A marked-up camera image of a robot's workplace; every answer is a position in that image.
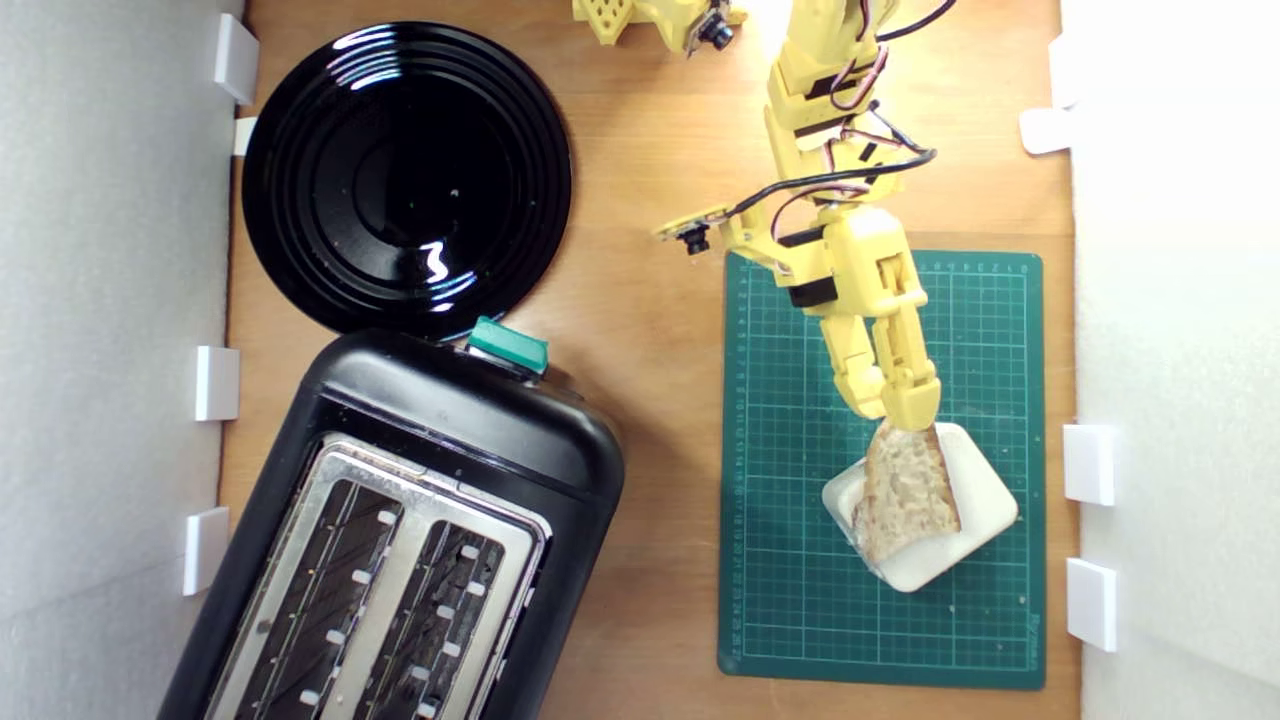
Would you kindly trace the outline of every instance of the robotic arm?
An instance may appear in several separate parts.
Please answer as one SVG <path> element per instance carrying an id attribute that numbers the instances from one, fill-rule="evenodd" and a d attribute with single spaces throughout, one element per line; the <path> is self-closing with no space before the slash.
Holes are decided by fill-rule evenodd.
<path id="1" fill-rule="evenodd" d="M 864 418 L 887 416 L 913 432 L 933 425 L 942 395 L 920 329 L 919 307 L 927 297 L 902 225 L 873 204 L 901 188 L 902 170 L 928 163 L 936 151 L 884 120 L 872 95 L 888 61 L 887 41 L 929 24 L 954 1 L 906 28 L 881 33 L 899 0 L 795 0 L 764 108 L 781 181 L 737 205 L 658 231 L 664 240 L 681 240 L 692 255 L 709 250 L 707 232 L 719 228 L 727 250 L 769 268 L 792 305 L 820 318 L 845 402 Z M 575 9 L 593 4 L 644 10 L 667 28 L 662 32 L 668 46 L 686 38 L 672 46 L 685 53 L 708 41 L 723 49 L 736 19 L 728 0 L 576 0 Z M 721 27 L 728 35 L 713 29 Z M 759 202 L 781 191 L 792 191 L 782 209 L 796 201 L 815 205 L 809 229 L 777 236 L 782 209 L 767 219 Z"/>

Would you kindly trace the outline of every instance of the black cable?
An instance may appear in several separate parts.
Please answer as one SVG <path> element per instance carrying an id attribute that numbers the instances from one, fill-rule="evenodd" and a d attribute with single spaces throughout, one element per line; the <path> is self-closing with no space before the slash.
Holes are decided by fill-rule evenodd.
<path id="1" fill-rule="evenodd" d="M 923 29 L 923 28 L 928 27 L 929 24 L 932 24 L 933 20 L 936 20 L 936 19 L 941 18 L 942 15 L 947 14 L 947 10 L 950 10 L 951 6 L 955 5 L 955 4 L 956 4 L 956 0 L 942 0 L 942 4 L 938 5 L 928 15 L 924 15 L 923 18 L 915 20 L 914 23 L 911 23 L 911 24 L 909 24 L 906 27 L 900 27 L 897 29 L 892 29 L 890 32 L 886 32 L 884 35 L 877 35 L 876 40 L 878 42 L 886 42 L 886 41 L 890 41 L 890 40 L 897 40 L 899 37 L 902 37 L 902 36 L 906 36 L 906 35 L 911 35 L 913 32 L 915 32 L 918 29 Z"/>
<path id="2" fill-rule="evenodd" d="M 840 182 L 850 178 L 865 178 L 869 176 L 886 176 L 890 173 L 901 173 L 904 170 L 919 168 L 920 165 L 924 165 L 938 156 L 938 151 L 932 147 L 929 149 L 922 147 L 920 150 L 918 150 L 918 152 L 919 155 L 916 155 L 915 158 L 911 158 L 910 160 L 902 160 L 901 163 L 891 163 L 888 165 L 878 165 L 874 168 L 854 168 L 850 170 L 837 170 L 835 173 L 823 173 L 820 176 L 809 176 L 804 178 L 792 178 L 788 181 L 776 182 L 771 186 L 762 188 L 755 195 L 748 197 L 746 200 L 731 208 L 730 211 L 724 214 L 724 217 L 731 218 L 733 215 L 737 215 L 739 213 L 742 213 L 750 209 L 751 206 L 759 204 L 762 200 L 773 195 L 774 192 L 781 192 L 783 190 L 792 190 L 796 187 L 806 187 L 810 184 L 819 184 L 828 182 Z"/>
<path id="3" fill-rule="evenodd" d="M 888 132 L 890 135 L 893 136 L 893 140 L 901 142 L 902 145 L 908 146 L 910 150 L 915 152 L 924 152 L 924 149 L 916 145 L 915 141 L 913 141 L 910 137 L 906 137 L 905 132 L 897 129 L 897 126 L 884 119 L 884 115 L 877 113 L 876 110 L 878 109 L 879 109 L 879 100 L 872 100 L 870 104 L 867 105 L 867 111 L 874 115 L 877 120 L 879 120 L 884 127 L 888 128 Z"/>

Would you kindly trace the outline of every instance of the white wall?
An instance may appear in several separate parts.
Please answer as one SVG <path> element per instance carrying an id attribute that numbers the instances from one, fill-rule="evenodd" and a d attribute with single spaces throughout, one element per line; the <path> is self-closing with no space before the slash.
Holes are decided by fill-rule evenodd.
<path id="1" fill-rule="evenodd" d="M 1280 717 L 1276 15 L 1249 0 L 1064 0 L 1079 420 L 1119 428 L 1115 507 L 1082 556 L 1119 574 L 1119 650 L 1087 719 Z"/>
<path id="2" fill-rule="evenodd" d="M 215 503 L 192 421 L 225 333 L 218 0 L 0 0 L 0 711 L 154 715 Z"/>

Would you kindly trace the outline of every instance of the small white dish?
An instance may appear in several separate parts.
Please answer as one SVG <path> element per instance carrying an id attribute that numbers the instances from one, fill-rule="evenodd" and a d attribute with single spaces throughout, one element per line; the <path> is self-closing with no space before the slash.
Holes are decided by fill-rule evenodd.
<path id="1" fill-rule="evenodd" d="M 1018 501 L 969 433 L 954 423 L 938 423 L 937 428 L 938 447 L 947 462 L 951 493 L 960 515 L 960 532 L 916 541 L 872 569 L 899 592 L 920 589 L 1018 519 Z M 822 489 L 822 503 L 851 546 L 851 520 L 854 507 L 863 498 L 865 462 L 865 459 L 859 460 Z"/>

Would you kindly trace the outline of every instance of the wooden surface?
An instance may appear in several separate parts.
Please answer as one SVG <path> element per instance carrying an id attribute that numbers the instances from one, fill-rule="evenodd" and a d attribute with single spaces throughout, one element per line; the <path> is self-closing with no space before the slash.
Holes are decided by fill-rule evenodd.
<path id="1" fill-rule="evenodd" d="M 908 0 L 900 18 L 932 1 Z M 1046 44 L 1059 31 L 1052 0 L 961 0 L 943 22 L 895 42 L 879 86 L 887 115 L 941 151 L 888 204 L 913 241 L 1044 259 L 1046 689 L 803 683 L 716 669 L 723 260 L 707 254 L 690 263 L 648 231 L 773 179 L 760 108 L 787 4 L 754 8 L 730 51 L 690 61 L 668 55 L 645 26 L 600 47 L 570 20 L 567 0 L 250 0 L 247 24 L 262 42 L 259 102 L 333 37 L 434 19 L 520 54 L 562 105 L 577 172 L 572 223 L 509 323 L 550 340 L 553 361 L 618 420 L 628 471 L 543 717 L 1076 720 L 1079 647 L 1065 630 L 1062 561 L 1076 548 L 1076 519 L 1061 500 L 1059 429 L 1075 396 L 1070 181 L 1065 158 L 1028 158 L 1018 141 L 1018 113 L 1048 102 Z M 238 515 L 298 379 L 333 336 L 266 279 L 238 200 L 233 219 L 229 342 L 243 354 L 243 395 L 241 418 L 225 432 L 221 501 Z"/>

